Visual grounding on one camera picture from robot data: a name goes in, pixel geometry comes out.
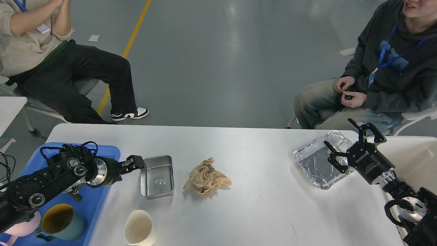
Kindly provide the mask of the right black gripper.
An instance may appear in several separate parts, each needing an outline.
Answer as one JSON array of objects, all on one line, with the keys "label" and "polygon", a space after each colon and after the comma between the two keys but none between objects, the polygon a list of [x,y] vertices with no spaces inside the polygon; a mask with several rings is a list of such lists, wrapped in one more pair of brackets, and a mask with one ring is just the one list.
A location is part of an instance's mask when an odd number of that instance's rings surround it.
[{"label": "right black gripper", "polygon": [[[346,153],[337,151],[331,143],[324,141],[331,151],[328,162],[342,174],[347,173],[350,167],[353,167],[370,185],[381,183],[387,177],[392,177],[395,165],[381,154],[375,144],[367,142],[368,130],[373,133],[374,143],[387,142],[385,135],[372,123],[359,126],[352,118],[348,118],[348,121],[358,129],[358,141]],[[348,164],[340,164],[337,157],[347,158]]]}]

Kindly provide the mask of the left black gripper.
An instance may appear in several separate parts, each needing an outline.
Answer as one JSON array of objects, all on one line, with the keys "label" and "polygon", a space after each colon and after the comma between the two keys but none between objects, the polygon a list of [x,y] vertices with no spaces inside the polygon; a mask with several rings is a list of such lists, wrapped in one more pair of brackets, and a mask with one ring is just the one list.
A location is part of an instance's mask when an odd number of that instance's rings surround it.
[{"label": "left black gripper", "polygon": [[95,157],[94,161],[97,166],[96,177],[86,182],[91,188],[111,186],[122,181],[121,175],[145,168],[143,157],[138,155],[130,155],[123,162],[107,157]]}]

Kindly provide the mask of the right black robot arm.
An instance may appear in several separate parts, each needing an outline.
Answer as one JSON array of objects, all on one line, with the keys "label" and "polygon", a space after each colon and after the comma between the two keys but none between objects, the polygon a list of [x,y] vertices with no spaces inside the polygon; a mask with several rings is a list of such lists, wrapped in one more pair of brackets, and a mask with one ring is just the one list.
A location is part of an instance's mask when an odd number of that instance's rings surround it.
[{"label": "right black robot arm", "polygon": [[392,199],[384,206],[388,219],[403,227],[407,235],[403,241],[409,246],[435,246],[437,243],[436,195],[421,187],[418,191],[404,179],[397,178],[395,165],[377,146],[387,141],[372,123],[358,125],[352,118],[348,121],[358,129],[358,141],[346,152],[338,152],[328,141],[324,144],[331,151],[328,162],[345,174],[354,168],[370,185],[379,184]]}]

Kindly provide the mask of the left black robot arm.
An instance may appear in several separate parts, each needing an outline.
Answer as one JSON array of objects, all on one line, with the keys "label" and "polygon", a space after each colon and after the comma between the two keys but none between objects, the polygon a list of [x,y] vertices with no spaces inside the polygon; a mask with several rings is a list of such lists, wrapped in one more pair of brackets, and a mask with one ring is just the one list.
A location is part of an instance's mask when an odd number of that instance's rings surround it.
[{"label": "left black robot arm", "polygon": [[122,175],[144,169],[142,156],[130,155],[123,162],[97,156],[98,147],[88,148],[90,141],[81,145],[63,144],[50,147],[59,153],[52,157],[44,154],[47,166],[32,174],[24,175],[1,188],[1,233],[15,224],[31,220],[39,208],[61,193],[71,192],[78,199],[77,190],[82,184],[91,188],[111,186],[122,180]]}]

